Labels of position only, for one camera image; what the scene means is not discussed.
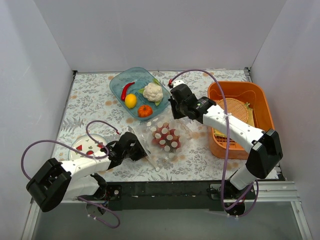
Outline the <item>fake cauliflower with leaves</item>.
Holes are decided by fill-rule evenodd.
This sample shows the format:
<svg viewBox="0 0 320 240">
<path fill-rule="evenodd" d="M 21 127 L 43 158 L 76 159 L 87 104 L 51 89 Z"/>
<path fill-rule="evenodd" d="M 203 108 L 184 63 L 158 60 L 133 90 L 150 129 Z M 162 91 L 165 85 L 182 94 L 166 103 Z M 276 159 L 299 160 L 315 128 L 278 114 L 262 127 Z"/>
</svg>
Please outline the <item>fake cauliflower with leaves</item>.
<svg viewBox="0 0 320 240">
<path fill-rule="evenodd" d="M 161 103 L 164 97 L 162 85 L 155 78 L 144 88 L 139 89 L 138 92 L 141 93 L 149 102 L 155 103 L 156 106 Z"/>
</svg>

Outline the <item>clear polka dot zip bag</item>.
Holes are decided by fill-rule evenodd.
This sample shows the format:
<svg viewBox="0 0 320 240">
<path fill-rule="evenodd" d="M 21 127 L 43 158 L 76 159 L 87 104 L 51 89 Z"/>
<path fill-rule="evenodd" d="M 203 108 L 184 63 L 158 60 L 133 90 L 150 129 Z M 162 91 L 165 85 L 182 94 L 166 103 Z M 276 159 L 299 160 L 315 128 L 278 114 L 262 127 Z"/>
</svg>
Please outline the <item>clear polka dot zip bag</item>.
<svg viewBox="0 0 320 240">
<path fill-rule="evenodd" d="M 158 116 L 127 130 L 137 137 L 146 159 L 158 172 L 163 161 L 173 160 L 187 147 L 193 132 L 179 119 Z"/>
</svg>

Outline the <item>small orange fake pumpkin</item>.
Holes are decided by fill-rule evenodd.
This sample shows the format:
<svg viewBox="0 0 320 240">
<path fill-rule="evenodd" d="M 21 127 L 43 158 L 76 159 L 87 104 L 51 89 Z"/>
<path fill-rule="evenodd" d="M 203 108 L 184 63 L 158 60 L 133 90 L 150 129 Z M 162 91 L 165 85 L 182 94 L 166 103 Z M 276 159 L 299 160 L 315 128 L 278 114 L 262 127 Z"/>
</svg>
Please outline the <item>small orange fake pumpkin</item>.
<svg viewBox="0 0 320 240">
<path fill-rule="evenodd" d="M 137 110 L 138 117 L 146 118 L 153 114 L 153 109 L 149 105 L 141 105 Z"/>
</svg>

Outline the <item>yellow fake lemon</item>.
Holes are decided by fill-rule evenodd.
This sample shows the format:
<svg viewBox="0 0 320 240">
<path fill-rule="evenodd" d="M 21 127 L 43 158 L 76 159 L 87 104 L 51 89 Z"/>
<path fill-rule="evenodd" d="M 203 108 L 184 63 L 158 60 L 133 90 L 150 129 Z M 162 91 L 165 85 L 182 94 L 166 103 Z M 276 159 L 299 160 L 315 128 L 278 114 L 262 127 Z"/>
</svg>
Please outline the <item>yellow fake lemon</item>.
<svg viewBox="0 0 320 240">
<path fill-rule="evenodd" d="M 124 104 L 128 109 L 133 109 L 137 104 L 137 97 L 135 94 L 130 93 L 124 99 Z"/>
</svg>

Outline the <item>red fake chili pepper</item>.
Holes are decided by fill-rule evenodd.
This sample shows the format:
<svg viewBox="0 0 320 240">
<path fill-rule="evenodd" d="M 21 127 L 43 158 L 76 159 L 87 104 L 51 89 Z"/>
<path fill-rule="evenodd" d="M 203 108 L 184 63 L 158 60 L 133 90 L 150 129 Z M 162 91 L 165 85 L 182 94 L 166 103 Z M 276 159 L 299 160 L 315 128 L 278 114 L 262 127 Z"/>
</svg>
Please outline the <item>red fake chili pepper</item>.
<svg viewBox="0 0 320 240">
<path fill-rule="evenodd" d="M 134 85 L 134 84 L 135 84 L 134 81 L 133 81 L 133 82 L 129 82 L 129 83 L 127 83 L 127 84 L 123 87 L 122 93 L 121 93 L 121 98 L 120 98 L 123 102 L 125 101 L 125 98 L 126 98 L 126 96 L 127 96 L 128 88 L 129 88 L 130 86 Z"/>
</svg>

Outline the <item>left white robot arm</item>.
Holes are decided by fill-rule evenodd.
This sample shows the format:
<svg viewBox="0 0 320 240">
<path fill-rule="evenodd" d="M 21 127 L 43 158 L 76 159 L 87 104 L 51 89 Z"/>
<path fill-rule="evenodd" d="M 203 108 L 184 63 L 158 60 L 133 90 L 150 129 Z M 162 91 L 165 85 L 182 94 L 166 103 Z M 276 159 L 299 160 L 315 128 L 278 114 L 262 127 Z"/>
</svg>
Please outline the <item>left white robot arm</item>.
<svg viewBox="0 0 320 240">
<path fill-rule="evenodd" d="M 97 152 L 87 157 L 59 162 L 48 159 L 29 180 L 26 190 L 43 212 L 49 212 L 63 200 L 86 197 L 102 200 L 107 195 L 107 182 L 99 172 L 122 164 L 123 160 L 138 161 L 150 155 L 150 151 L 138 137 L 129 131 L 118 141 L 97 143 Z"/>
</svg>

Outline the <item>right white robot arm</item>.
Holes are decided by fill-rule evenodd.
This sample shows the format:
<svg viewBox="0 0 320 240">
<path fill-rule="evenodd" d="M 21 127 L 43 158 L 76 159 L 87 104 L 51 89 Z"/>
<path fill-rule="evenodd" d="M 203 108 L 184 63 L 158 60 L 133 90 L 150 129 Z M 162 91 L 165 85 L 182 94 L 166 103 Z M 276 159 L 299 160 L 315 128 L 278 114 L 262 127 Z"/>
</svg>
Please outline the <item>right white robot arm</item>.
<svg viewBox="0 0 320 240">
<path fill-rule="evenodd" d="M 172 115 L 174 119 L 187 117 L 224 133 L 240 144 L 248 153 L 244 166 L 228 180 L 221 182 L 220 193 L 237 199 L 257 179 L 265 179 L 283 158 L 280 137 L 277 131 L 250 126 L 225 112 L 207 97 L 197 98 L 181 80 L 169 85 Z"/>
</svg>

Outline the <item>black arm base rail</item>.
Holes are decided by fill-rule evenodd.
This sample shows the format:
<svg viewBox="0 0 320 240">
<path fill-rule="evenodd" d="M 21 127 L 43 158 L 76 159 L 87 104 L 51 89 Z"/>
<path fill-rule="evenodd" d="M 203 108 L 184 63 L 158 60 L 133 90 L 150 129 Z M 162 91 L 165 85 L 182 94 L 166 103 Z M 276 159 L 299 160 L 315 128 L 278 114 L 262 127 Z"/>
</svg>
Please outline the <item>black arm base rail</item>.
<svg viewBox="0 0 320 240">
<path fill-rule="evenodd" d="M 109 182 L 90 201 L 107 201 L 112 211 L 193 210 L 223 211 L 219 180 Z"/>
</svg>

